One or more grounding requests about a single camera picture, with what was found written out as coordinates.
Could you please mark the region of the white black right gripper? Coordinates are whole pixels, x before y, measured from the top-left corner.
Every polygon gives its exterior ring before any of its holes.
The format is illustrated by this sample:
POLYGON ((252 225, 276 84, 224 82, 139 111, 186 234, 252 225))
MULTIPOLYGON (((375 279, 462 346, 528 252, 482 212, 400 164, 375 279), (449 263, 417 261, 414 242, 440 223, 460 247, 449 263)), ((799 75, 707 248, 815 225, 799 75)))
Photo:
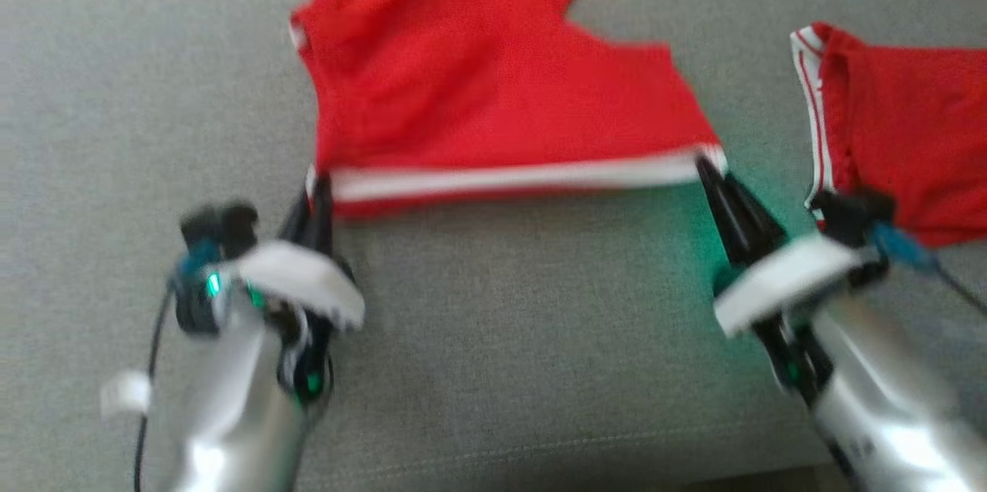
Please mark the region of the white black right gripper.
MULTIPOLYGON (((696 161, 706 204, 730 264, 772 251, 787 233, 740 179, 696 161)), ((854 250, 824 236, 801 237, 739 271, 713 299, 727 337, 754 337, 776 384, 808 408, 856 407, 864 397, 859 340, 864 306, 846 278, 854 250)))

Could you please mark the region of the red basketball shorts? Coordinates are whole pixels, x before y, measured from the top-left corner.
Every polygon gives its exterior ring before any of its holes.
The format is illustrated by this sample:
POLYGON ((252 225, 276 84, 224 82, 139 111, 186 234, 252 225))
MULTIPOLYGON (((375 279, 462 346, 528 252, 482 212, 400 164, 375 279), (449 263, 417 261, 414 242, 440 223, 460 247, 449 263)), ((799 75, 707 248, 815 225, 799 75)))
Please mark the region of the red basketball shorts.
POLYGON ((614 42, 574 0, 308 0, 316 95, 304 189, 343 217, 514 194, 664 187, 725 171, 664 42, 614 42))

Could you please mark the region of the red white basketball jersey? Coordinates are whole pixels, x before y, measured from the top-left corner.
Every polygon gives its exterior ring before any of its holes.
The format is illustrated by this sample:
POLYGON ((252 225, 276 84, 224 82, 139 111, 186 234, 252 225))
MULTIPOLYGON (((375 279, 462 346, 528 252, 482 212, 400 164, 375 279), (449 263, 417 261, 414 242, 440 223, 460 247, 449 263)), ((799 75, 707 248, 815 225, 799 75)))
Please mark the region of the red white basketball jersey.
POLYGON ((827 22, 790 34, 824 192, 874 190, 931 248, 987 240, 987 47, 875 45, 827 22))

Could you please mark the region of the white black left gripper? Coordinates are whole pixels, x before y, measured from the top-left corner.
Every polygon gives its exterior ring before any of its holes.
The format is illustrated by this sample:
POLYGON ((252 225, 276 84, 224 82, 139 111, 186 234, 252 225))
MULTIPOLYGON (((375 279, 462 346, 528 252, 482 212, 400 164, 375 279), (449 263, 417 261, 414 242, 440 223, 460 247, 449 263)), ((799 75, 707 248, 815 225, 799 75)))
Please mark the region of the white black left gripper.
POLYGON ((320 403, 332 392, 332 336, 358 331, 365 322, 365 299, 352 277, 321 255, 334 253, 332 214, 332 182, 317 175, 312 197, 300 190, 283 219, 285 241, 262 242, 235 263, 262 320, 281 338, 276 379, 301 405, 320 403), (299 245, 311 243, 316 251, 299 245))

